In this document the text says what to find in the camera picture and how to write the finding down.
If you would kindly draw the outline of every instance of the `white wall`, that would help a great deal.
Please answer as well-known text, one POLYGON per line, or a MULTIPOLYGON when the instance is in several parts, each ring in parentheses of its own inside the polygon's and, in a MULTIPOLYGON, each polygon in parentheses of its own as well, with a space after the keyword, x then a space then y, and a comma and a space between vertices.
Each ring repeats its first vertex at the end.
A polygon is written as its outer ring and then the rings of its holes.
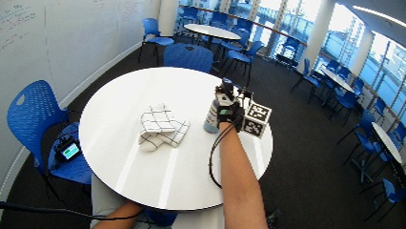
POLYGON ((30 153, 7 111, 34 81, 51 84, 62 108, 142 45, 143 18, 162 0, 0 0, 0 200, 30 153))

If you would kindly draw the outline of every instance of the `white round table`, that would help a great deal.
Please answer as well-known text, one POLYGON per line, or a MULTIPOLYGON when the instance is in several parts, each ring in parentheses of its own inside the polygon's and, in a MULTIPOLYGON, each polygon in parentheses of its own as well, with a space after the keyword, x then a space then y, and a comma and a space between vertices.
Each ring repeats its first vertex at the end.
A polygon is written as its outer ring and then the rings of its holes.
MULTIPOLYGON (((152 68, 128 73, 104 85, 91 98, 80 119, 86 159, 102 181, 124 197, 167 210, 199 210, 223 204, 222 189, 208 173, 211 147, 218 135, 204 120, 222 79, 182 68, 152 68), (178 148, 164 143, 154 152, 139 147, 142 114, 166 103, 191 128, 178 148)), ((242 142, 260 178, 267 170, 273 136, 242 133, 242 142)), ((214 172, 220 180, 219 148, 214 172)))
POLYGON ((227 31, 224 29, 199 24, 187 24, 184 28, 190 31, 195 31, 203 35, 208 36, 207 48, 211 49, 214 37, 228 39, 228 40, 240 40, 242 36, 239 36, 232 31, 227 31))

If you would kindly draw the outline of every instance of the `forearm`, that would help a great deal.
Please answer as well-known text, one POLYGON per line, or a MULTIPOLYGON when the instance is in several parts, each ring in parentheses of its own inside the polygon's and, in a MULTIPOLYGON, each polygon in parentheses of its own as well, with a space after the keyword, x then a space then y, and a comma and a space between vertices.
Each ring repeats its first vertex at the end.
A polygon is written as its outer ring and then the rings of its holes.
MULTIPOLYGON (((131 200, 112 213, 108 215, 108 218, 127 218, 131 216, 138 215, 144 208, 131 200)), ((102 221, 94 229, 108 229, 108 228, 118 228, 118 229, 131 229, 134 228, 138 221, 138 217, 131 219, 119 219, 119 220, 106 220, 102 221)))
MULTIPOLYGON (((227 122, 220 123, 220 131, 230 125, 227 122)), ((227 226, 244 228, 242 222, 247 221, 252 228, 267 228, 258 177, 235 128, 220 145, 227 226)))

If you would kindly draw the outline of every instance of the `small round table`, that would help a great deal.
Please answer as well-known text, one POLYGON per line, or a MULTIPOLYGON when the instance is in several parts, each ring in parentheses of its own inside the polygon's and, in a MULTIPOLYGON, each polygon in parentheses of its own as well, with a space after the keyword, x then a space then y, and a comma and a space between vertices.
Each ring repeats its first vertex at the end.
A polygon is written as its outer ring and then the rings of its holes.
MULTIPOLYGON (((183 68, 151 68, 128 73, 106 84, 91 98, 80 119, 79 137, 86 159, 102 181, 124 197, 167 210, 188 211, 223 204, 222 189, 208 173, 211 147, 218 135, 204 130, 215 98, 216 76, 183 68), (178 148, 164 143, 156 151, 139 147, 142 114, 160 103, 191 127, 178 148)), ((258 178, 267 170, 273 136, 242 133, 258 178)), ((220 180, 220 152, 214 158, 220 180)))
POLYGON ((240 40, 242 37, 234 33, 232 31, 227 31, 224 29, 208 26, 208 25, 199 25, 199 24, 187 24, 184 28, 190 31, 195 31, 203 35, 208 36, 207 41, 207 48, 211 49, 214 37, 228 39, 228 40, 240 40))

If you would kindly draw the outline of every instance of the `blue chair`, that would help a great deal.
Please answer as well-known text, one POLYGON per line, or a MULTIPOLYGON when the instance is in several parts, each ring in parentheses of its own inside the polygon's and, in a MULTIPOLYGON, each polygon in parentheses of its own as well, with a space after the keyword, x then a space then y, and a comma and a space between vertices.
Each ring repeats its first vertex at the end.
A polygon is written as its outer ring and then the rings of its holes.
POLYGON ((406 136, 406 127, 403 122, 397 123, 397 127, 392 132, 388 132, 389 137, 393 141, 393 144, 397 150, 401 150, 404 146, 405 136, 406 136))
POLYGON ((347 81, 348 75, 351 74, 351 70, 347 67, 341 67, 337 71, 337 75, 347 81))
POLYGON ((263 46, 264 46, 264 44, 260 41, 256 41, 252 45, 252 48, 250 50, 247 50, 246 53, 236 52, 236 51, 228 51, 228 59, 227 59, 224 67, 227 66, 227 63, 228 63, 230 59, 231 59, 231 64, 230 64, 230 67, 228 67, 224 75, 227 75, 234 61, 240 62, 240 63, 244 64, 243 75, 246 75, 247 66, 250 66, 251 67, 251 69, 250 69, 250 79, 248 79, 248 82, 247 82, 247 85, 246 85, 247 88, 250 87, 251 79, 252 79, 254 61, 255 61, 255 58, 256 58, 258 51, 262 49, 263 46))
POLYGON ((178 43, 164 51, 164 66, 211 72, 214 52, 196 45, 178 43))
MULTIPOLYGON (((347 123, 348 117, 352 114, 353 108, 356 107, 356 103, 357 103, 359 97, 356 96, 355 93, 347 92, 344 94, 344 96, 336 95, 336 100, 337 100, 339 104, 341 104, 341 108, 340 108, 337 113, 341 112, 343 108, 347 108, 347 114, 345 114, 344 123, 343 123, 343 126, 344 126, 345 123, 347 123)), ((336 107, 332 110, 332 114, 331 114, 329 119, 332 119, 332 117, 333 117, 333 114, 336 112, 336 107)))
POLYGON ((154 54, 156 55, 156 66, 160 66, 160 57, 158 52, 158 46, 170 46, 175 44, 175 40, 170 37, 162 37, 162 31, 159 30, 158 20, 155 18, 147 18, 143 20, 144 25, 144 38, 142 44, 142 50, 139 55, 139 63, 142 60, 143 47, 147 43, 154 44, 154 54))
POLYGON ((247 45, 251 39, 251 33, 246 30, 242 29, 232 29, 231 30, 234 33, 236 33, 242 39, 238 41, 223 41, 220 43, 220 46, 218 48, 216 51, 216 56, 219 55, 220 49, 224 49, 224 56, 226 56, 226 51, 236 51, 236 52, 242 52, 243 50, 247 49, 247 45))
POLYGON ((337 62, 337 60, 332 59, 329 64, 327 65, 327 69, 333 73, 336 73, 339 71, 339 67, 340 67, 340 63, 337 62))
POLYGON ((238 24, 234 26, 234 28, 235 29, 246 30, 248 33, 252 33, 254 25, 255 25, 254 21, 240 17, 238 19, 238 24))
POLYGON ((212 26, 214 23, 220 23, 220 24, 227 25, 228 24, 228 19, 230 19, 230 16, 228 16, 227 13, 223 13, 220 11, 215 11, 214 15, 212 15, 210 25, 212 26))
POLYGON ((309 70, 311 68, 311 61, 308 58, 305 58, 305 69, 303 72, 303 77, 297 81, 297 83, 293 85, 293 88, 291 92, 293 93, 293 90, 300 86, 304 80, 309 81, 312 83, 312 92, 311 92, 311 97, 308 100, 308 104, 311 103, 312 98, 315 97, 316 94, 316 88, 320 87, 320 79, 312 76, 312 71, 309 70))
POLYGON ((179 18, 179 23, 178 23, 178 33, 183 34, 183 26, 186 25, 186 21, 198 23, 199 22, 199 9, 196 7, 183 7, 183 14, 179 18))
POLYGON ((365 93, 365 82, 360 77, 355 79, 353 90, 357 97, 365 93))
POLYGON ((361 193, 364 193, 367 190, 377 187, 379 185, 383 185, 384 192, 377 194, 373 197, 373 200, 376 200, 381 195, 385 195, 385 200, 383 201, 383 203, 379 206, 379 208, 376 208, 375 211, 372 212, 372 214, 365 218, 365 221, 368 221, 376 215, 376 213, 383 208, 384 204, 389 201, 393 204, 393 206, 389 209, 389 211, 385 213, 385 215, 377 220, 377 222, 380 222, 384 219, 384 217, 389 214, 389 212, 393 210, 393 207, 396 206, 396 204, 399 202, 401 202, 405 199, 405 197, 406 197, 406 188, 396 190, 393 183, 388 179, 385 179, 385 178, 383 178, 383 182, 379 182, 375 185, 369 186, 367 189, 363 190, 361 193))
POLYGON ((288 67, 292 68, 300 45, 301 41, 299 39, 292 36, 287 38, 285 42, 283 43, 281 53, 276 55, 276 66, 279 63, 285 63, 288 67))
POLYGON ((58 159, 55 147, 63 137, 79 138, 79 123, 68 122, 68 111, 62 110, 50 84, 37 81, 18 94, 9 110, 9 126, 22 144, 35 156, 35 167, 41 172, 47 187, 62 201, 51 183, 50 176, 61 177, 82 184, 91 184, 92 170, 80 154, 71 162, 58 159), (63 131, 55 141, 46 164, 42 152, 42 141, 47 130, 61 125, 63 131))
POLYGON ((158 226, 168 227, 176 222, 176 213, 164 213, 159 211, 154 211, 152 209, 146 210, 147 219, 151 219, 158 226))
POLYGON ((375 122, 375 121, 376 121, 376 117, 372 115, 369 110, 365 110, 363 118, 361 118, 361 122, 356 125, 356 127, 348 132, 348 134, 339 141, 337 144, 340 144, 352 133, 355 133, 356 137, 359 138, 359 143, 356 144, 356 147, 355 147, 348 159, 344 161, 344 164, 351 159, 351 157, 353 156, 353 154, 356 152, 356 149, 361 145, 364 146, 365 151, 368 151, 368 153, 371 155, 377 151, 376 147, 373 146, 373 143, 369 141, 369 137, 372 135, 372 130, 373 130, 372 122, 375 122))
POLYGON ((380 114, 377 122, 380 121, 381 117, 384 117, 383 122, 381 122, 381 125, 383 125, 383 123, 385 121, 384 111, 387 109, 387 102, 384 101, 384 99, 381 97, 377 97, 377 101, 373 105, 373 108, 375 108, 373 114, 376 114, 376 112, 380 114))
POLYGON ((388 166, 388 164, 395 160, 393 156, 392 155, 388 155, 385 151, 383 151, 383 148, 381 148, 381 145, 379 142, 375 142, 373 143, 373 146, 376 148, 376 151, 379 153, 379 157, 381 159, 381 161, 384 162, 383 163, 383 166, 380 167, 380 169, 373 173, 372 177, 379 177, 380 174, 383 173, 385 167, 388 166))

